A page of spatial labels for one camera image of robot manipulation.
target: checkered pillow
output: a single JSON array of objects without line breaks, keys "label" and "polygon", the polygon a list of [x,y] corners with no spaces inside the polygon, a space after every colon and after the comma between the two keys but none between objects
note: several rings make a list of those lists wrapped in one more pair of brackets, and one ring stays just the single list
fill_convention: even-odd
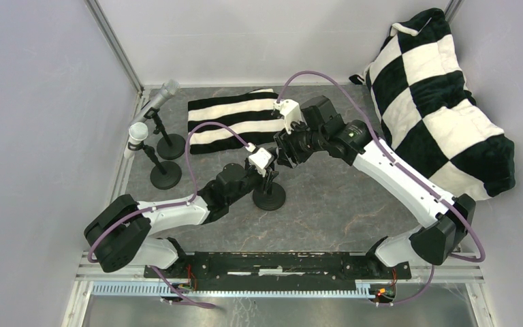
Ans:
[{"label": "checkered pillow", "polygon": [[476,107],[442,10],[393,24],[364,76],[350,80],[370,89],[387,143],[426,178],[475,200],[515,185],[514,143]]}]

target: white wall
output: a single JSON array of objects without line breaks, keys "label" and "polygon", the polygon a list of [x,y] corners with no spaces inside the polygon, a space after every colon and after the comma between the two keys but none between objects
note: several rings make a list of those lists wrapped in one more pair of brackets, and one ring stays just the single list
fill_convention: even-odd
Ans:
[{"label": "white wall", "polygon": [[473,225],[498,326],[523,326],[523,1],[465,1],[451,26],[478,106],[516,143],[516,188],[480,202]]},{"label": "white wall", "polygon": [[0,1],[0,326],[61,323],[135,98],[83,1]]},{"label": "white wall", "polygon": [[[142,83],[283,84],[361,72],[391,23],[448,0],[99,0]],[[298,82],[318,80],[303,76]]]}]

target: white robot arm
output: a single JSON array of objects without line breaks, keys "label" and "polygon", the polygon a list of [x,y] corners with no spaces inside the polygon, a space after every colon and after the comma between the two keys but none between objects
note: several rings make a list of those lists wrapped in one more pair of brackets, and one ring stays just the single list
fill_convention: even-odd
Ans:
[{"label": "white robot arm", "polygon": [[[183,251],[173,238],[155,238],[156,233],[182,225],[212,223],[226,215],[235,201],[269,185],[276,176],[274,156],[253,144],[247,149],[253,154],[244,167],[237,163],[226,165],[195,197],[136,202],[125,194],[114,200],[84,231],[92,248],[98,242],[93,252],[103,271],[111,273],[128,264],[170,267]],[[128,223],[118,223],[127,215],[134,216]]]},{"label": "white robot arm", "polygon": [[[464,226],[442,200],[460,211],[469,223],[474,213],[474,200],[465,194],[455,198],[399,158],[384,140],[377,140],[382,151],[364,122],[344,123],[327,97],[315,97],[307,101],[303,109],[293,100],[275,103],[274,107],[285,123],[285,129],[275,137],[278,164],[294,168],[312,153],[327,151],[330,156],[340,158],[374,178],[418,220],[420,226],[398,236],[383,238],[371,249],[384,266],[393,267],[416,257],[431,264],[442,264],[466,236]],[[412,176],[439,198],[418,185]]]}]

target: microphone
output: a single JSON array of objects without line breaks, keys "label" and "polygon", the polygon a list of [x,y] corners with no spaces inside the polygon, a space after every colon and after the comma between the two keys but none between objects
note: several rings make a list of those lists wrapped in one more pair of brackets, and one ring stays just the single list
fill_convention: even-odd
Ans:
[{"label": "microphone", "polygon": [[125,159],[133,157],[135,151],[141,148],[139,144],[141,144],[147,136],[149,136],[147,125],[143,123],[135,123],[131,125],[131,127],[129,127],[129,139],[127,140],[125,151],[123,151],[123,157],[125,157]]},{"label": "microphone", "polygon": [[137,116],[135,116],[131,121],[131,124],[133,125],[135,123],[144,123],[147,121],[147,118],[145,117],[147,112],[151,108],[160,109],[166,101],[175,95],[177,90],[179,90],[179,83],[177,83],[177,81],[169,80],[167,84],[164,83],[161,86],[159,92],[151,100],[149,100],[149,102],[143,106],[143,108],[141,108]]}]

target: microphone stand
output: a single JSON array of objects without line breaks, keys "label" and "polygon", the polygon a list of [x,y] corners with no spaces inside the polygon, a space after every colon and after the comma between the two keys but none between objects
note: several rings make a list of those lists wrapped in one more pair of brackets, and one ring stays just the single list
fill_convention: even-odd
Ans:
[{"label": "microphone stand", "polygon": [[159,109],[149,108],[144,115],[145,118],[152,119],[155,122],[153,133],[161,133],[163,136],[157,143],[157,154],[165,160],[177,159],[185,152],[185,139],[179,134],[168,134],[158,112]]},{"label": "microphone stand", "polygon": [[149,180],[153,186],[158,189],[171,189],[179,183],[181,179],[181,168],[177,163],[173,161],[159,162],[159,158],[155,155],[155,149],[145,144],[145,142],[139,143],[137,148],[143,150],[155,165],[149,174]]}]

